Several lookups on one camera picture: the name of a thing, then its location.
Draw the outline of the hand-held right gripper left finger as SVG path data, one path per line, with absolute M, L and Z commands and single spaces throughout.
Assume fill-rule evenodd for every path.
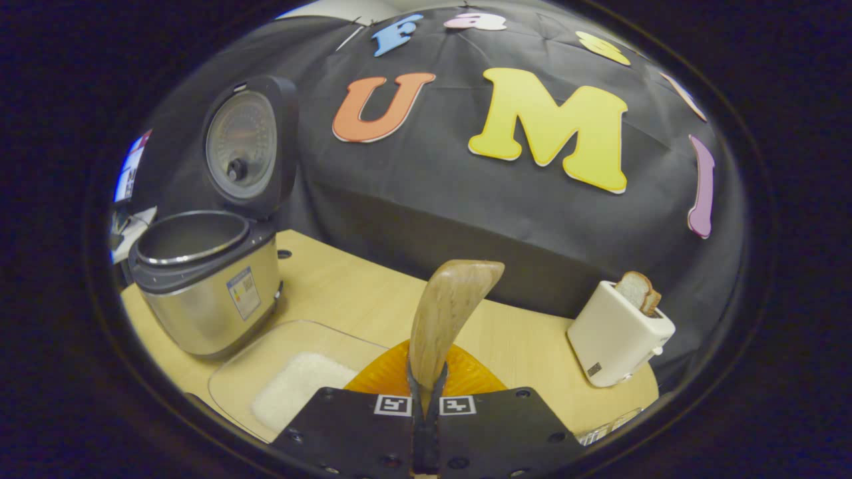
M 372 361 L 351 386 L 322 386 L 269 446 L 313 479 L 414 479 L 427 469 L 427 422 L 409 380 L 408 344 Z

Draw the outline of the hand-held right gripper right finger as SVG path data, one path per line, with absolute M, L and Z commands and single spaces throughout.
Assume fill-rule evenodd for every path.
M 439 479 L 541 479 L 584 454 L 584 446 L 529 385 L 509 388 L 453 345 L 434 426 Z

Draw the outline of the white uncooked rice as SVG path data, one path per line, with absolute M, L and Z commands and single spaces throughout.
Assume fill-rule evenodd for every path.
M 280 432 L 319 389 L 343 388 L 356 374 L 325 355 L 298 353 L 253 400 L 252 414 L 266 428 Z

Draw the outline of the wooden spoon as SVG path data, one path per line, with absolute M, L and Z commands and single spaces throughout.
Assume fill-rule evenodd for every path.
M 426 416 L 451 345 L 480 302 L 499 282 L 499 261 L 451 259 L 435 270 L 423 289 L 409 341 L 409 376 Z

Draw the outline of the black and silver rice cooker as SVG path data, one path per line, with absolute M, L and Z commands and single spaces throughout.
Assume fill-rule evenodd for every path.
M 195 357 L 225 357 L 279 301 L 275 212 L 298 163 L 298 90 L 259 75 L 231 84 L 191 153 L 216 207 L 165 216 L 128 252 L 128 270 L 162 330 Z

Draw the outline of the clear plastic container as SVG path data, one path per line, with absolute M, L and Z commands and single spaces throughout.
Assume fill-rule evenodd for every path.
M 325 355 L 361 372 L 387 348 L 313 321 L 275 325 L 227 360 L 208 382 L 211 399 L 226 418 L 262 442 L 273 442 L 280 432 L 260 424 L 252 414 L 253 400 L 301 352 Z

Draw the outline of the white toaster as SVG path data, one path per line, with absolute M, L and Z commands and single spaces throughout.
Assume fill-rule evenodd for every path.
M 598 283 L 566 328 L 581 372 L 594 388 L 628 380 L 652 357 L 662 355 L 676 327 L 659 309 L 651 316 L 633 306 L 612 281 Z

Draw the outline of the bread slice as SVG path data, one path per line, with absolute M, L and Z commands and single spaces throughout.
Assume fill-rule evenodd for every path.
M 662 300 L 662 294 L 652 287 L 647 276 L 637 271 L 627 271 L 614 286 L 629 304 L 647 317 L 657 316 L 657 307 Z

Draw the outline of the computer monitor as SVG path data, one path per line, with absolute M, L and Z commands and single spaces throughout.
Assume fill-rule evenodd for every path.
M 125 204 L 132 198 L 134 183 L 136 183 L 136 174 L 139 170 L 140 161 L 144 154 L 146 143 L 149 141 L 153 129 L 149 128 L 144 134 L 141 134 L 128 149 L 124 159 L 124 164 L 116 179 L 116 187 L 113 194 L 114 204 Z

